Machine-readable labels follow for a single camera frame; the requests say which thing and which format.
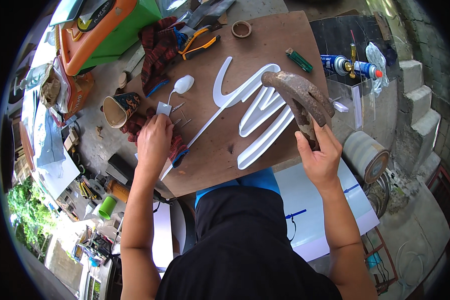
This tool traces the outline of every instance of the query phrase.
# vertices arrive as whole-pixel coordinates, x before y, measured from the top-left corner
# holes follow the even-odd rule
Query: black shirt
[[[290,246],[276,192],[212,190],[196,220],[197,244],[170,263],[156,299],[342,299]]]

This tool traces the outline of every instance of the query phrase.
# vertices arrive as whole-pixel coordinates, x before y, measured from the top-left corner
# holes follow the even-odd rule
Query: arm
[[[160,284],[152,257],[153,192],[170,151],[173,127],[170,118],[160,114],[148,120],[138,136],[138,165],[126,203],[120,243],[122,299],[154,299]]]
[[[338,178],[342,145],[328,127],[313,120],[320,151],[312,151],[300,131],[295,132],[298,151],[307,177],[323,200],[325,237],[330,247],[330,279],[343,299],[377,299],[365,265],[357,222]]]

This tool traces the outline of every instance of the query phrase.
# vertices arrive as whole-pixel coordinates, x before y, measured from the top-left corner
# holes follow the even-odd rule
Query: green lighter
[[[293,60],[295,63],[297,63],[300,68],[302,68],[304,71],[310,73],[313,69],[312,65],[305,60],[297,51],[294,51],[292,48],[288,48],[287,51],[285,51],[286,55]]]

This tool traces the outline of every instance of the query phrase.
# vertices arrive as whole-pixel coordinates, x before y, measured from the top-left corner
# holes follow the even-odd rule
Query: work glove
[[[145,51],[140,74],[145,97],[148,98],[151,93],[170,81],[167,75],[161,73],[187,39],[186,35],[179,32],[184,26],[185,22],[177,22],[176,17],[166,17],[143,27],[138,33],[138,39]]]
[[[128,121],[120,128],[121,132],[128,134],[128,141],[135,143],[137,146],[138,136],[140,135],[140,130],[144,127],[147,120],[155,116],[156,111],[152,107],[149,107],[146,112],[146,118],[134,113]],[[183,158],[190,150],[183,143],[182,136],[178,129],[173,130],[172,141],[170,143],[170,152],[168,153],[168,158],[172,162],[174,168],[180,166]]]

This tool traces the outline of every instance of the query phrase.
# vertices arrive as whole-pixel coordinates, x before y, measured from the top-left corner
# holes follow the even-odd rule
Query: blue arrow
[[[304,209],[304,210],[299,211],[298,213],[291,213],[291,214],[287,215],[287,216],[285,217],[285,219],[291,219],[292,217],[295,217],[296,215],[300,215],[300,214],[302,214],[302,213],[304,213],[304,212],[306,212],[306,211],[307,211],[307,210]]]
[[[360,184],[357,183],[354,186],[352,186],[351,188],[348,188],[348,189],[344,190],[343,193],[344,194],[348,193],[349,191],[351,191],[351,190],[353,190],[353,189],[355,189],[356,187],[359,187],[359,186],[360,186]]]

